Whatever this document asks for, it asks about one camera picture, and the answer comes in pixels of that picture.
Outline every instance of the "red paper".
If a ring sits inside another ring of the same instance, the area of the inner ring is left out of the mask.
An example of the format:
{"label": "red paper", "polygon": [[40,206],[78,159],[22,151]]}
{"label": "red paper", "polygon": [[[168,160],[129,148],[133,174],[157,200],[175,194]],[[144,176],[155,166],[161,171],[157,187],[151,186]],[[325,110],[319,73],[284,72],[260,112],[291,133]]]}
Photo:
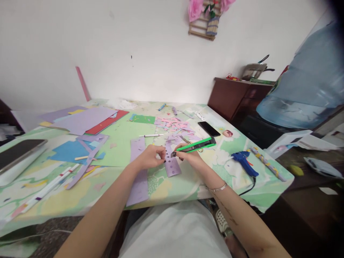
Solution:
{"label": "red paper", "polygon": [[95,127],[91,128],[90,130],[87,130],[85,133],[87,133],[87,134],[98,134],[102,130],[104,130],[106,127],[108,127],[109,125],[111,125],[114,122],[116,122],[118,119],[120,119],[123,116],[125,116],[127,113],[129,113],[129,112],[128,111],[124,111],[124,110],[119,110],[117,112],[117,116],[115,118],[107,118],[103,122],[101,122],[98,125],[96,125]]}

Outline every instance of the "wall hanging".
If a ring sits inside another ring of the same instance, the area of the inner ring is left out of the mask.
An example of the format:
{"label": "wall hanging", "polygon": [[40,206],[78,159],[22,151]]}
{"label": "wall hanging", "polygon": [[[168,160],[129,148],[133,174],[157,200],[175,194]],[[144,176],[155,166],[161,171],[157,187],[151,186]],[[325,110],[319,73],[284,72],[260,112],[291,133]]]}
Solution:
{"label": "wall hanging", "polygon": [[190,0],[189,35],[213,41],[218,33],[220,16],[235,0]]}

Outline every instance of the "wooden frame decoration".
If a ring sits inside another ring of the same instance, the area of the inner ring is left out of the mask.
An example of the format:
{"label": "wooden frame decoration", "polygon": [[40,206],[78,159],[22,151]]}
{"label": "wooden frame decoration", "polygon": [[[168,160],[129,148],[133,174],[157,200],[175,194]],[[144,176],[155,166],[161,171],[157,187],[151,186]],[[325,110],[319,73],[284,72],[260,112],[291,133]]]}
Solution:
{"label": "wooden frame decoration", "polygon": [[[204,0],[203,6],[206,8],[208,5],[213,4],[212,0]],[[189,23],[189,35],[199,36],[201,38],[214,41],[215,36],[218,33],[218,25],[221,16],[221,0],[218,0],[213,8],[215,17],[211,18],[210,15],[205,15],[202,12],[201,16],[193,22]]]}

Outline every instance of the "blue glue gun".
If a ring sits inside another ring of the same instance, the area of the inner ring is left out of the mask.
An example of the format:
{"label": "blue glue gun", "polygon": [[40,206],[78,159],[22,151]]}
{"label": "blue glue gun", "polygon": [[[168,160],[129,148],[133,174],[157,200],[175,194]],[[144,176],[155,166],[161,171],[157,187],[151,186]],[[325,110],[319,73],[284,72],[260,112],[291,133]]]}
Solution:
{"label": "blue glue gun", "polygon": [[242,167],[245,169],[246,173],[249,176],[257,177],[259,176],[259,174],[250,166],[250,164],[246,160],[246,157],[248,157],[249,155],[250,155],[249,152],[242,151],[242,152],[233,153],[232,157],[235,161],[240,162],[240,164],[242,165]]}

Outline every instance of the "hand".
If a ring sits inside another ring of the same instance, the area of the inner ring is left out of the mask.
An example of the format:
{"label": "hand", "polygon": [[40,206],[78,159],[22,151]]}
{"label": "hand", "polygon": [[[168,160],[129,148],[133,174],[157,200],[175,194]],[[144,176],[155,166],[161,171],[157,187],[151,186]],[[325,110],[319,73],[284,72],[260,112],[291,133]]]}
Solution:
{"label": "hand", "polygon": [[178,152],[176,151],[178,148],[180,147],[184,147],[188,145],[187,143],[180,143],[174,150],[174,152],[176,153],[176,156],[179,157],[179,159],[181,161],[183,161],[184,159],[186,159],[187,161],[189,161],[190,165],[198,170],[199,172],[202,172],[202,170],[204,169],[205,166],[207,166],[207,164],[203,161],[203,159],[201,158],[201,156],[198,154],[198,151],[193,151],[193,152]]}
{"label": "hand", "polygon": [[165,161],[166,149],[163,146],[148,145],[148,147],[138,156],[133,163],[135,163],[141,170],[157,167]]}

